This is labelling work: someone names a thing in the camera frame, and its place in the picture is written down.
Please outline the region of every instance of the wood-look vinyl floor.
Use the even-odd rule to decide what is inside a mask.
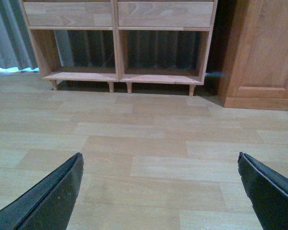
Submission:
[[[68,230],[261,230],[237,159],[247,152],[288,177],[288,112],[186,95],[0,77],[0,209],[82,152]]]

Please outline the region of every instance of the gray curtain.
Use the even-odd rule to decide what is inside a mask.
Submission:
[[[37,67],[18,0],[0,0],[0,67]]]

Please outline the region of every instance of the shelf leg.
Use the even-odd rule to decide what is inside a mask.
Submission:
[[[54,91],[57,91],[57,90],[58,90],[57,81],[56,81],[56,80],[50,80],[50,82],[51,82],[52,85],[53,85],[53,90],[54,90]]]
[[[127,92],[132,93],[133,92],[133,83],[132,82],[127,82]]]
[[[191,97],[194,95],[195,86],[196,85],[190,85],[190,90],[189,90],[188,95]]]
[[[114,82],[109,81],[109,92],[114,92]]]

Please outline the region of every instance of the wooden drawer front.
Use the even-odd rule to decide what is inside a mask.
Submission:
[[[213,2],[119,2],[119,26],[210,27]]]
[[[30,26],[112,26],[109,2],[24,2]]]

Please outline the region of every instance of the wooden shelf unit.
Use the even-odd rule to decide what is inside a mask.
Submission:
[[[42,77],[57,90],[57,80],[203,85],[217,0],[21,0]],[[62,67],[54,30],[112,30],[115,69]],[[128,69],[127,34],[131,30],[198,31],[194,70]]]

